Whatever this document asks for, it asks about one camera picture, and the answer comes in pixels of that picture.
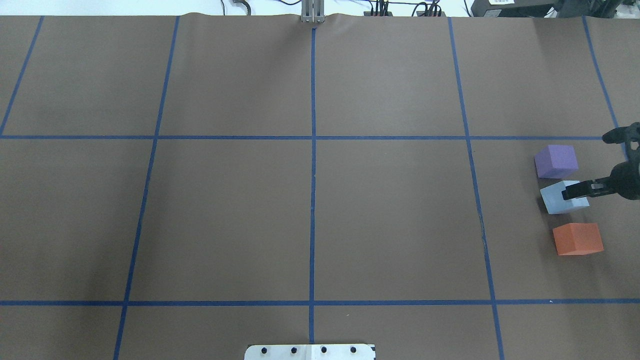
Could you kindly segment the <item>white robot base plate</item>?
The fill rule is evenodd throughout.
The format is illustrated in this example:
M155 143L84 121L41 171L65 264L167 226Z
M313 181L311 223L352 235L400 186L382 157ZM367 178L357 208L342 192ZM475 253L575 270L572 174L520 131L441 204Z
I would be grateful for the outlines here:
M374 344L258 344L247 347L245 360L375 360Z

